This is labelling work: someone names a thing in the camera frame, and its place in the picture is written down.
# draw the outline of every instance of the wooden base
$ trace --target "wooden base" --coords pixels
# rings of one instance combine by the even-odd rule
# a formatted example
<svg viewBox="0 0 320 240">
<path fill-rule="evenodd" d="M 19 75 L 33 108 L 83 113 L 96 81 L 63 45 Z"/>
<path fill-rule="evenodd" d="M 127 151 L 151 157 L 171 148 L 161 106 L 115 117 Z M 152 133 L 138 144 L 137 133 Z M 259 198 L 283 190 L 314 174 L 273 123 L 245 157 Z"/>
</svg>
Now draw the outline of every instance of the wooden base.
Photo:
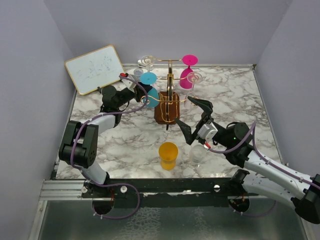
<svg viewBox="0 0 320 240">
<path fill-rule="evenodd" d="M 169 104 L 169 120 L 167 121 L 166 118 L 166 102 L 160 102 L 155 108 L 154 108 L 154 119 L 158 124 L 176 124 L 176 121 L 174 118 L 179 119 L 180 118 L 180 102 L 177 102 L 180 100 L 179 95 L 175 92 L 172 93 L 172 100 L 176 102 L 167 102 Z M 161 91 L 159 92 L 159 98 L 160 100 L 168 100 L 167 98 L 167 92 Z"/>
</svg>

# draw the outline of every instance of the yellow plastic cup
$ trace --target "yellow plastic cup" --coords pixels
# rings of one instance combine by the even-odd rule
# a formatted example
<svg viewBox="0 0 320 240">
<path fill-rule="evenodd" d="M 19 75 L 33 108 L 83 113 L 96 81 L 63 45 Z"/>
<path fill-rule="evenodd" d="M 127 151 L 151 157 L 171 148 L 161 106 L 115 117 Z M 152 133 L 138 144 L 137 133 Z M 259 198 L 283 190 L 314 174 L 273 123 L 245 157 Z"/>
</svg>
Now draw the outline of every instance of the yellow plastic cup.
<svg viewBox="0 0 320 240">
<path fill-rule="evenodd" d="M 159 147 L 161 167 L 164 170 L 171 170 L 176 166 L 178 147 L 172 142 L 165 142 Z"/>
</svg>

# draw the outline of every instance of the white board with wooden frame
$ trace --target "white board with wooden frame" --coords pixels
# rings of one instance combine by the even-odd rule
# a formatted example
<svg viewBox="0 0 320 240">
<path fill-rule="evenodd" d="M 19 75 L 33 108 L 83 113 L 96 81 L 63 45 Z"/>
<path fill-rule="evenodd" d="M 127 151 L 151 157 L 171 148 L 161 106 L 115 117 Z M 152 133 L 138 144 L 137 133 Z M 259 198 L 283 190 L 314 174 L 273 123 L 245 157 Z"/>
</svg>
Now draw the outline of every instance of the white board with wooden frame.
<svg viewBox="0 0 320 240">
<path fill-rule="evenodd" d="M 120 73 L 125 71 L 112 45 L 70 59 L 64 65 L 80 95 L 119 81 Z"/>
</svg>

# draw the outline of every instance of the marble table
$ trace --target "marble table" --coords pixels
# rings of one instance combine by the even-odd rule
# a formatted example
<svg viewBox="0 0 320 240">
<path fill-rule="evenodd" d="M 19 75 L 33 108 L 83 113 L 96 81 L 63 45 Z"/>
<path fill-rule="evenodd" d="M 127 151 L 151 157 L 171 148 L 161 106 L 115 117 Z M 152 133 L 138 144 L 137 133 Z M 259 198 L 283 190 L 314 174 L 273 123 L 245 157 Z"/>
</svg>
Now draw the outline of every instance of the marble table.
<svg viewBox="0 0 320 240">
<path fill-rule="evenodd" d="M 135 67 L 126 71 L 133 73 Z M 221 126 L 231 122 L 245 122 L 250 127 L 256 121 L 256 141 L 258 149 L 268 157 L 280 161 L 275 140 L 262 103 L 257 83 L 251 68 L 200 67 L 194 68 L 203 76 L 203 81 L 195 86 L 195 93 L 201 99 L 213 104 L 214 120 Z M 183 68 L 174 67 L 175 78 L 180 76 Z M 155 68 L 158 77 L 166 78 L 167 68 Z M 117 90 L 125 88 L 122 82 L 114 84 Z M 158 80 L 153 87 L 165 91 L 167 81 Z M 174 91 L 183 100 L 188 90 L 174 83 Z M 81 121 L 92 118 L 100 111 L 102 95 L 93 92 L 85 96 L 77 94 L 71 113 L 71 120 Z M 141 103 L 132 100 L 128 109 L 132 110 Z M 201 119 L 199 107 L 186 109 L 180 104 L 180 120 L 194 130 Z M 177 145 L 179 154 L 174 169 L 162 169 L 158 149 L 164 142 Z M 120 124 L 103 132 L 98 137 L 96 161 L 110 174 L 111 178 L 219 178 L 232 177 L 237 166 L 231 165 L 222 154 L 207 152 L 200 163 L 189 160 L 192 146 L 186 144 L 178 125 L 157 124 L 154 109 L 144 108 L 140 111 L 122 115 Z M 223 146 L 214 146 L 224 150 Z M 56 179 L 82 179 L 81 173 L 60 161 Z"/>
</svg>

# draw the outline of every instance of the gray wall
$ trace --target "gray wall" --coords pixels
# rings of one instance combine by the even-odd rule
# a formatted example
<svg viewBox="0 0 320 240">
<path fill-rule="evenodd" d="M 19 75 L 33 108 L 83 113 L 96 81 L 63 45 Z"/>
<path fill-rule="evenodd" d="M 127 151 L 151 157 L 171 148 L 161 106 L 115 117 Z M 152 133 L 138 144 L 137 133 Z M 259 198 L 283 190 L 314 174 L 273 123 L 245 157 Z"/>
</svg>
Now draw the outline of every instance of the gray wall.
<svg viewBox="0 0 320 240">
<path fill-rule="evenodd" d="M 284 161 L 310 175 L 320 174 L 319 29 L 320 1 L 293 0 L 257 65 Z"/>
<path fill-rule="evenodd" d="M 73 94 L 73 57 L 41 0 L 0 1 L 0 239 L 27 239 Z"/>
<path fill-rule="evenodd" d="M 44 0 L 75 56 L 112 44 L 123 63 L 143 55 L 202 64 L 257 63 L 292 0 Z"/>
</svg>

